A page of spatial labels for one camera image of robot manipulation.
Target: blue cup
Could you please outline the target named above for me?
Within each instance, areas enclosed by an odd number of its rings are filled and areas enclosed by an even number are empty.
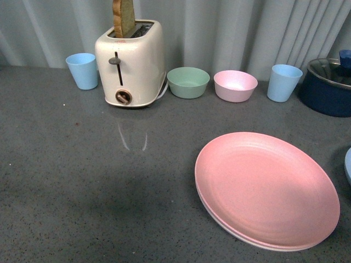
[[[276,102],[285,102],[294,91],[302,71],[294,66],[278,64],[272,67],[267,96]]]
[[[93,89],[98,85],[98,69],[95,55],[78,53],[66,58],[66,63],[80,89]]]

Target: glass lid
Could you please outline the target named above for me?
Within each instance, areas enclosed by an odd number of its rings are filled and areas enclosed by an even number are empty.
[[[351,90],[351,69],[342,67],[337,59],[315,59],[307,69],[324,82]]]

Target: toast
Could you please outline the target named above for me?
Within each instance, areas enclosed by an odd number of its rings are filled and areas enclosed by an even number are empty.
[[[133,0],[114,0],[112,11],[116,38],[123,38],[135,26]]]

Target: curtain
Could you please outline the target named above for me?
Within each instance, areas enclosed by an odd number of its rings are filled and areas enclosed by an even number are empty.
[[[134,10],[161,23],[167,71],[268,80],[274,64],[305,71],[351,49],[351,0],[134,0]],[[0,0],[0,65],[66,68],[67,56],[94,53],[112,26],[112,0]]]

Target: stacked plates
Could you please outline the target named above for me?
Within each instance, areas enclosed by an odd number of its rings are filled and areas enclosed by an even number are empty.
[[[195,181],[215,221],[257,247],[307,249],[338,223],[339,199],[327,174],[298,148],[268,135],[212,140],[197,158]]]

